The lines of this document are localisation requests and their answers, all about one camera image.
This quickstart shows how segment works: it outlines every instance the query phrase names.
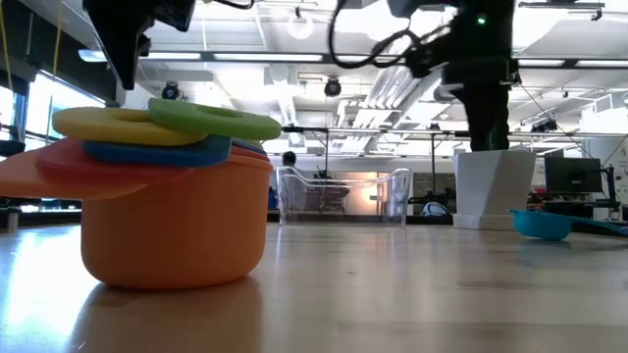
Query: white vase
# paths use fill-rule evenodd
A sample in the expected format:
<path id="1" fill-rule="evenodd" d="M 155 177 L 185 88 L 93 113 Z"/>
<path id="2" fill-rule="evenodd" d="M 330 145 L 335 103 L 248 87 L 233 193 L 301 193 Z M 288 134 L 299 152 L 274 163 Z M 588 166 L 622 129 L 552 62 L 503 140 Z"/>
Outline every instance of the white vase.
<path id="1" fill-rule="evenodd" d="M 518 151 L 462 153 L 453 157 L 457 213 L 453 226 L 514 230 L 508 210 L 525 210 L 536 154 Z"/>

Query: ceiling light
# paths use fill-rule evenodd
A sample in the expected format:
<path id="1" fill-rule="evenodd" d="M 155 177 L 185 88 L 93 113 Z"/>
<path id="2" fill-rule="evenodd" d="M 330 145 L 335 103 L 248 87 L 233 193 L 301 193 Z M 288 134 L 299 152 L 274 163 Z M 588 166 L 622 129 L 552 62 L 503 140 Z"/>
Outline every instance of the ceiling light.
<path id="1" fill-rule="evenodd" d="M 519 64 L 521 66 L 559 67 L 562 66 L 564 63 L 564 60 L 519 59 Z"/>
<path id="2" fill-rule="evenodd" d="M 79 49 L 78 55 L 87 63 L 106 63 L 105 53 L 100 50 Z"/>
<path id="3" fill-rule="evenodd" d="M 148 57 L 139 57 L 141 60 L 200 60 L 200 53 L 155 52 Z"/>
<path id="4" fill-rule="evenodd" d="M 78 51 L 80 58 L 87 63 L 105 63 L 107 57 L 102 50 L 80 49 Z M 199 61 L 200 53 L 178 53 L 178 52 L 154 52 L 148 54 L 148 57 L 139 57 L 140 60 L 162 60 L 162 61 Z"/>
<path id="5" fill-rule="evenodd" d="M 215 53 L 216 61 L 242 62 L 322 62 L 320 54 Z"/>
<path id="6" fill-rule="evenodd" d="M 301 19 L 304 19 L 305 23 L 297 22 L 297 20 Z M 293 38 L 301 40 L 305 39 L 314 32 L 314 20 L 312 20 L 311 16 L 306 14 L 299 14 L 299 17 L 293 16 L 288 21 L 287 30 L 288 34 Z"/>
<path id="7" fill-rule="evenodd" d="M 357 63 L 367 59 L 368 55 L 338 55 L 338 60 L 346 63 Z M 396 55 L 379 55 L 376 60 L 380 63 L 389 63 L 396 59 Z"/>
<path id="8" fill-rule="evenodd" d="M 626 68 L 627 60 L 581 60 L 577 67 L 599 67 L 599 68 Z"/>

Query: computer monitor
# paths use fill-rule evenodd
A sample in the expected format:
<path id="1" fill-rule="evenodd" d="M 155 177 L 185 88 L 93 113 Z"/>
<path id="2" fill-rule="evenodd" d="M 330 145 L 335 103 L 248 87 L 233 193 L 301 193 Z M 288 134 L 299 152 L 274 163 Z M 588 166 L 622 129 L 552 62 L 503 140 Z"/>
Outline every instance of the computer monitor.
<path id="1" fill-rule="evenodd" d="M 599 159 L 546 157 L 545 161 L 548 192 L 602 192 Z"/>

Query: wooden table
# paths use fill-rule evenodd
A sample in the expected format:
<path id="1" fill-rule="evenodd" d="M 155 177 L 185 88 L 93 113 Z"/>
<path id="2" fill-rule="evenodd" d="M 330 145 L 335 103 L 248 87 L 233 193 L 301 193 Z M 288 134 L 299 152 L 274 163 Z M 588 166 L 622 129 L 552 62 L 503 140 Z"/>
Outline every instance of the wooden table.
<path id="1" fill-rule="evenodd" d="M 628 241 L 568 239 L 269 225 L 250 277 L 142 292 L 85 271 L 78 227 L 20 230 L 0 237 L 0 352 L 626 352 Z"/>

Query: clear plastic bin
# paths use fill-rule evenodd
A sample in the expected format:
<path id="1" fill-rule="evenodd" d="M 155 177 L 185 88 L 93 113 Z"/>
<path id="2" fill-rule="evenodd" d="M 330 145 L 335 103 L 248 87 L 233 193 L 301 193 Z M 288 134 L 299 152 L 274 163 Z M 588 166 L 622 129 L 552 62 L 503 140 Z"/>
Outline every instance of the clear plastic bin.
<path id="1" fill-rule="evenodd" d="M 375 179 L 308 178 L 294 168 L 280 167 L 281 223 L 404 227 L 410 177 L 409 170 L 398 169 Z"/>

